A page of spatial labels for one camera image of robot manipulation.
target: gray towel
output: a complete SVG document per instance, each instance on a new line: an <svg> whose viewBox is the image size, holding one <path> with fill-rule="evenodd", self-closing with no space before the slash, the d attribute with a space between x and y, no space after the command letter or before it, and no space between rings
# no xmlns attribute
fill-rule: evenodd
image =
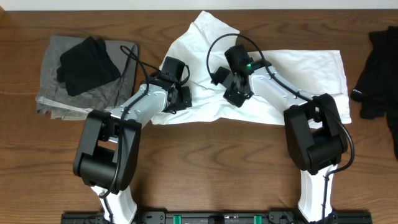
<svg viewBox="0 0 398 224"><path fill-rule="evenodd" d="M136 61L128 59L126 65L127 55L120 50L120 45L127 46L135 54L137 46L132 42L116 40L105 40L106 51L122 77L80 95L68 95L65 83L57 81L60 56L83 40L84 38L78 37L51 36L40 72L40 90L36 96L38 114L50 111L52 118L85 119L93 109L109 111L131 97L136 76Z"/></svg>

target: white cloth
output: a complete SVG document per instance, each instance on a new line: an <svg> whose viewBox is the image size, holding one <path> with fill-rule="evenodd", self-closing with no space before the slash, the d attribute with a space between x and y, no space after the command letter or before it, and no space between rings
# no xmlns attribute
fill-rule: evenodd
<svg viewBox="0 0 398 224"><path fill-rule="evenodd" d="M228 103L223 94L225 88L211 84L206 69L206 55L210 45L219 36L239 33L238 30L203 11L191 23L188 31L170 46L166 56L178 58L190 67L190 79L186 85L192 94L192 107L177 114L159 113L153 124L179 124L197 121L214 121L218 118L238 119L264 124L284 125L283 116L266 100L253 96L237 108ZM236 36L217 42L210 54L209 66L213 72L219 66L228 67L224 53L235 45ZM263 51L265 58L277 71L298 88L316 95L329 93L336 101L343 123L350 123L346 77L338 50L270 50ZM258 52L249 53L254 60ZM321 124L312 123L312 128Z"/></svg>

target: green tape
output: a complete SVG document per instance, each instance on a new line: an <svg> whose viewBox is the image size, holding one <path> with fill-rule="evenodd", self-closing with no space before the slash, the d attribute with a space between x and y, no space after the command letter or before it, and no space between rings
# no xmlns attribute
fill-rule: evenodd
<svg viewBox="0 0 398 224"><path fill-rule="evenodd" d="M174 215L173 224L181 224L181 215Z"/></svg>
<svg viewBox="0 0 398 224"><path fill-rule="evenodd" d="M262 224L262 217L261 215L254 216L254 224Z"/></svg>

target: white wall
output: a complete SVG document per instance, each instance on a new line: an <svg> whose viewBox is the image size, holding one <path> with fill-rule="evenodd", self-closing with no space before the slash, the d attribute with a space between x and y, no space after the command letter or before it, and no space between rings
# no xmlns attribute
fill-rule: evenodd
<svg viewBox="0 0 398 224"><path fill-rule="evenodd" d="M398 9L398 0L0 0L16 10Z"/></svg>

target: black cloth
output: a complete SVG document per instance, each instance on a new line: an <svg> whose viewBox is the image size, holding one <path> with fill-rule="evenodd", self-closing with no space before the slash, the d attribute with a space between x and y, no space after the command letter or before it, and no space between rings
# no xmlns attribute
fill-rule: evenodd
<svg viewBox="0 0 398 224"><path fill-rule="evenodd" d="M369 38L373 51L351 97L362 102L361 117L364 119L387 114L398 159L398 27L371 32Z"/></svg>
<svg viewBox="0 0 398 224"><path fill-rule="evenodd" d="M57 80L65 82L68 95L76 96L120 78L120 71L106 52L105 41L88 37L60 57Z"/></svg>

